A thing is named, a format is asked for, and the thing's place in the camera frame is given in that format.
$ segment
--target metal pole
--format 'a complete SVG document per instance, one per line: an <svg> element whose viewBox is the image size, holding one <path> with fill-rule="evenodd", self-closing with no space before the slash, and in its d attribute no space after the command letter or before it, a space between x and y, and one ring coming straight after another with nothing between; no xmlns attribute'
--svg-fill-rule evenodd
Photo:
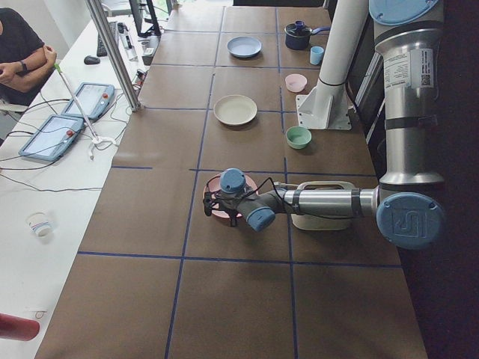
<svg viewBox="0 0 479 359"><path fill-rule="evenodd" d="M125 64L121 58L120 51L118 50L118 45L113 38L112 33L110 32L110 27L108 20L106 19L102 4L100 0L85 0L90 11L91 18L97 27L98 34L100 34L110 61L113 65L113 70L117 75L120 86L125 94L126 99L128 100L129 106L133 112L137 111L141 107L141 103L138 101L138 96L136 95L135 89L131 83L131 80L126 71Z"/></svg>
<svg viewBox="0 0 479 359"><path fill-rule="evenodd" d="M71 88L70 84L68 83L67 78L65 77L65 75L61 71L60 66L55 64L55 69L58 71L58 74L60 75L61 79L63 80L63 83L65 83L65 86L67 87L68 92L70 92L70 95L71 95L73 101L75 102L76 107L78 107L78 109L80 110L80 113L83 116L83 121L85 122L85 125L90 129L91 134L93 135L93 137L95 137L98 140L98 134L95 132L93 126L91 125L90 119L86 115L85 111L83 111L82 104L80 103L78 97L76 97L75 91L73 91L73 89Z"/></svg>
<svg viewBox="0 0 479 359"><path fill-rule="evenodd" d="M168 14L171 14L171 11L173 10L173 5L176 3L173 0L166 0L166 9L168 10Z"/></svg>

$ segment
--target computer mouse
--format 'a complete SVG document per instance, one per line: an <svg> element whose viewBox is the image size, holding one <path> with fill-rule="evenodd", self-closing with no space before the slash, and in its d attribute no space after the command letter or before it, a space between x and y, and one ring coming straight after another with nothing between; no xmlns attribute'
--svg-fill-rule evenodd
<svg viewBox="0 0 479 359"><path fill-rule="evenodd" d="M100 63L100 59L89 55L83 59L83 62L85 65L96 65Z"/></svg>

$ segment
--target plate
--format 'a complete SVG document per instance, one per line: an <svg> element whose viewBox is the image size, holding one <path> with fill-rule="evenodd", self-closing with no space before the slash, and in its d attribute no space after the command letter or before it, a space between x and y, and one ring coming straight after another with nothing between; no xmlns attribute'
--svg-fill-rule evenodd
<svg viewBox="0 0 479 359"><path fill-rule="evenodd" d="M249 36L235 37L228 41L228 51L237 58L252 58L261 51L261 42Z"/></svg>
<svg viewBox="0 0 479 359"><path fill-rule="evenodd" d="M220 185L219 185L219 176L220 174L216 175L215 177L213 177L211 180L210 180L210 184L208 185L210 187L210 191L211 192L215 192L215 191L218 191L219 189L221 189ZM250 176L248 176L247 174L245 174L245 179L246 179L246 184L249 185L251 188L256 188L256 183L254 182L254 180L251 179ZM204 198L204 192L207 191L207 187L204 186L204 189L203 189L203 198ZM216 216L216 217L220 217L220 218L230 218L230 216L224 212L224 211L218 211L218 210L213 210L212 213ZM237 218L240 218L241 217L241 214L238 213L237 215Z"/></svg>
<svg viewBox="0 0 479 359"><path fill-rule="evenodd" d="M213 112L219 122L230 126L239 126L254 119L257 113L256 103L243 95L229 95L219 99Z"/></svg>

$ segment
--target plastic cup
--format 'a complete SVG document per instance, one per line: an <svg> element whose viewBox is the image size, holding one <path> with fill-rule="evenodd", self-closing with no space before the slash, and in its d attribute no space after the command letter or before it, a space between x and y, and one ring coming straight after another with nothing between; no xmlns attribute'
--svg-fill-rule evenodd
<svg viewBox="0 0 479 359"><path fill-rule="evenodd" d="M309 55L309 62L311 65L319 65L323 59L324 49L321 46L311 47L311 52Z"/></svg>
<svg viewBox="0 0 479 359"><path fill-rule="evenodd" d="M52 225L43 212L35 212L27 217L27 224L39 237L44 237L52 232Z"/></svg>

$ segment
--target white stand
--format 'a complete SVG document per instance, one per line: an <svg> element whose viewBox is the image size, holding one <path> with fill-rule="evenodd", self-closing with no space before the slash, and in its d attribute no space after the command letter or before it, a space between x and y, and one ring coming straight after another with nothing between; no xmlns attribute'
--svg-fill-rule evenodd
<svg viewBox="0 0 479 359"><path fill-rule="evenodd" d="M107 144L113 144L114 146L117 146L117 142L114 138L111 138L111 137L101 137L99 136L93 126L91 125L91 122L90 122L90 119L88 118L88 116L86 115L85 111L83 111L83 107L82 105L80 104L80 101L78 100L78 97L76 97L75 93L73 92L73 90L71 89L70 87L70 84L68 83L67 81L67 78L65 78L63 72L61 71L60 67L55 64L55 69L58 71L58 73L60 74L60 77L61 79L63 80L63 82L65 83L65 86L67 86L67 89L68 89L68 92L70 92L70 95L73 99L73 101L75 101L75 104L77 105L77 107L79 108L80 112L82 113L82 116L83 116L83 120L85 122L85 125L87 125L87 127L90 129L91 131L91 134L93 135L93 138L91 140L91 144L90 144L90 147L88 148L88 156L90 157L91 160L93 160L94 158L94 154L93 154L93 149L95 146L97 146L98 144L103 144L103 143L107 143Z"/></svg>
<svg viewBox="0 0 479 359"><path fill-rule="evenodd" d="M351 129L345 83L366 22L368 0L338 0L316 87L296 97L298 123L308 129Z"/></svg>

